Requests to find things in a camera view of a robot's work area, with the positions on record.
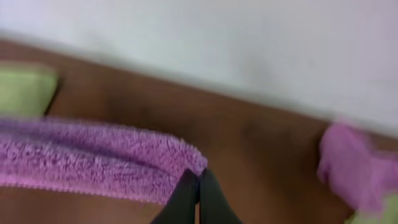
purple towel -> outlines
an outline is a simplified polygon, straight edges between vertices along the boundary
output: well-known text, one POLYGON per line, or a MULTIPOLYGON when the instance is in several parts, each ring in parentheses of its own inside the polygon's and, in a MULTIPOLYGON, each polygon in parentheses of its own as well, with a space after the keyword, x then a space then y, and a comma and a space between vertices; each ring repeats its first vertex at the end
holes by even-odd
POLYGON ((320 144, 318 177, 355 210, 380 214, 383 198, 398 190, 398 157, 378 151, 361 131, 330 126, 320 144))
POLYGON ((41 119, 0 119, 0 185, 165 204, 185 169, 207 160, 154 131, 41 119))

pink cloth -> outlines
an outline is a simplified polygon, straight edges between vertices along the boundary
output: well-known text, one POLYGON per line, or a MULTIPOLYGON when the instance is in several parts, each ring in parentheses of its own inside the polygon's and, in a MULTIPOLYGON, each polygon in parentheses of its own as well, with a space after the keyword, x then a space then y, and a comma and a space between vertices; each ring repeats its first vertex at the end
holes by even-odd
POLYGON ((386 194, 398 190, 398 160, 377 151, 361 131, 333 124, 320 144, 319 179, 355 210, 379 213, 386 194))
POLYGON ((169 134, 111 124, 0 119, 0 186, 166 204, 207 160, 169 134))

brown wooden surface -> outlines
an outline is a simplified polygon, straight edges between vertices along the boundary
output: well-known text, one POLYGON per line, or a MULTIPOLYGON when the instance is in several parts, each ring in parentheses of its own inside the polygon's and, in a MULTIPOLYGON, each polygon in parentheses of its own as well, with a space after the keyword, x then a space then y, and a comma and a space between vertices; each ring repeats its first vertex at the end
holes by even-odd
MULTIPOLYGON (((0 41, 1 59, 58 69, 63 82, 50 115, 154 129, 196 145, 244 223, 342 223, 350 215, 315 175, 326 122, 8 41, 0 41)), ((2 224, 149 223, 160 209, 90 195, 0 190, 2 224)))

white wall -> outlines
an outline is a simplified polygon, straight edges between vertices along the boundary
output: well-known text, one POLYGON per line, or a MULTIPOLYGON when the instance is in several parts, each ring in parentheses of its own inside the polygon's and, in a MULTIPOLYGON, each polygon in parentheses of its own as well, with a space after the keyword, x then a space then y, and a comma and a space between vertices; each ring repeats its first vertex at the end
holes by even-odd
POLYGON ((0 0, 0 29, 398 136, 396 0, 0 0))

